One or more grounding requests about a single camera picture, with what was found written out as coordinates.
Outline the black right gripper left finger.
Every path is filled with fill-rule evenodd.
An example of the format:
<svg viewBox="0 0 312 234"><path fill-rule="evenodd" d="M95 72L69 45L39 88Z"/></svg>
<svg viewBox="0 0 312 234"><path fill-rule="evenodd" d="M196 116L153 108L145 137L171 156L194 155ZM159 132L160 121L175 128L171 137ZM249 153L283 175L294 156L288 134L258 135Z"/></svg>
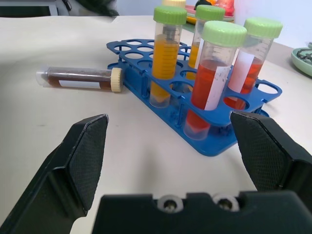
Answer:
<svg viewBox="0 0 312 234"><path fill-rule="evenodd" d="M2 234L68 234L87 216L101 175L108 122L101 114L71 126L1 225Z"/></svg>

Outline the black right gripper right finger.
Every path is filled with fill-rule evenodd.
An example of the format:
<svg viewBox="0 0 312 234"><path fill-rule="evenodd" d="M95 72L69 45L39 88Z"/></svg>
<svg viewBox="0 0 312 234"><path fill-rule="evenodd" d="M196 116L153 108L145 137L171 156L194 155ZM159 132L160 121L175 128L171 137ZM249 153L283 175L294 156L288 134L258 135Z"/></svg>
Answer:
<svg viewBox="0 0 312 234"><path fill-rule="evenodd" d="M243 164L260 192L291 190L312 208L312 156L272 118L234 111L230 120Z"/></svg>

